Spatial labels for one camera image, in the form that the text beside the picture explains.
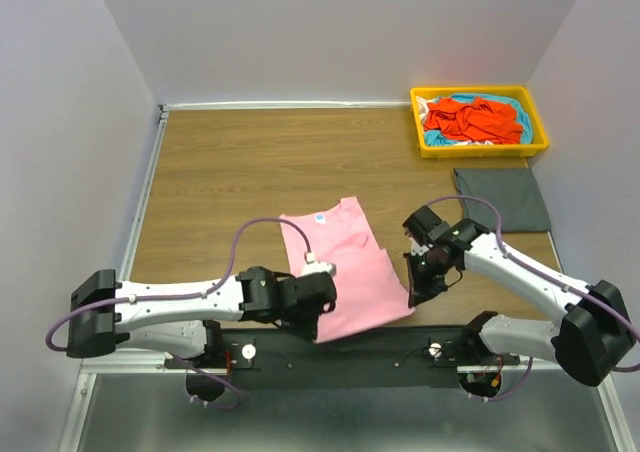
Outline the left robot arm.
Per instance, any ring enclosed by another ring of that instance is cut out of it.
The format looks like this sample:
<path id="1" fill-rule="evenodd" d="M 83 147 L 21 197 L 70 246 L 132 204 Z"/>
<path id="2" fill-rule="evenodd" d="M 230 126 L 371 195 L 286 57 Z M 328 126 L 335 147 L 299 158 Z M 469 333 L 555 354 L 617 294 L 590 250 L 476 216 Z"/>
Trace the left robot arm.
<path id="1" fill-rule="evenodd" d="M 315 261 L 298 276 L 256 266 L 227 279 L 143 284 L 99 270 L 71 295 L 66 354 L 86 359 L 137 348 L 209 367 L 222 352 L 205 329 L 213 321 L 278 325 L 315 340 L 319 317 L 335 307 L 335 274 L 335 265 Z"/>

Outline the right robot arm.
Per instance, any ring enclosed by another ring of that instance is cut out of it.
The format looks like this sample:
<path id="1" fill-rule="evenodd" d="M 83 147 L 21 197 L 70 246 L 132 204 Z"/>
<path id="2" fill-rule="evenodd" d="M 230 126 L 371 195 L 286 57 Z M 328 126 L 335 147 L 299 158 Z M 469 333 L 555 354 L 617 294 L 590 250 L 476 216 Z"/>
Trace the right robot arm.
<path id="1" fill-rule="evenodd" d="M 411 307 L 449 289 L 450 270 L 471 271 L 527 300 L 544 320 L 485 311 L 456 342 L 469 362 L 493 355 L 524 355 L 558 364 L 577 382 L 595 387 L 612 372 L 630 372 L 621 360 L 639 340 L 619 289 L 589 284 L 542 265 L 508 246 L 499 230 L 465 218 L 454 225 L 423 206 L 403 223 L 411 240 L 404 258 Z"/>

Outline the pink t-shirt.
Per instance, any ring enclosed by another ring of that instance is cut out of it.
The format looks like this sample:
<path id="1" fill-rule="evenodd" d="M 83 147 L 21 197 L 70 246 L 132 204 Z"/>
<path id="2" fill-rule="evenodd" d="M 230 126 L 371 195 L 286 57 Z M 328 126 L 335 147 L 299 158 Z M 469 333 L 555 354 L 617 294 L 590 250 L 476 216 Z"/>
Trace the pink t-shirt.
<path id="1" fill-rule="evenodd" d="M 299 276 L 310 250 L 336 266 L 335 309 L 318 319 L 318 343 L 374 329 L 414 313 L 389 254 L 379 247 L 360 203 L 343 198 L 333 208 L 302 216 L 282 215 L 302 229 L 282 224 L 290 273 Z"/>

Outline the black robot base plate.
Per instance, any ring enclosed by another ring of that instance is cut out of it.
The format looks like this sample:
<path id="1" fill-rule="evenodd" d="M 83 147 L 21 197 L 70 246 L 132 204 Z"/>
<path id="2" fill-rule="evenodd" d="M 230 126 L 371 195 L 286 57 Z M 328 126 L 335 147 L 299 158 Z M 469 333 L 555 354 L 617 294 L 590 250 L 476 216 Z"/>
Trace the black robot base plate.
<path id="1" fill-rule="evenodd" d="M 520 362 L 473 349 L 462 326 L 384 327 L 319 345 L 275 329 L 216 331 L 207 340 L 193 359 L 166 356 L 164 361 L 170 370 L 185 370 L 187 391 L 204 400 L 223 391 L 212 374 L 243 391 L 456 389 L 466 368 L 476 373 L 480 393 L 494 395 L 497 370 Z"/>

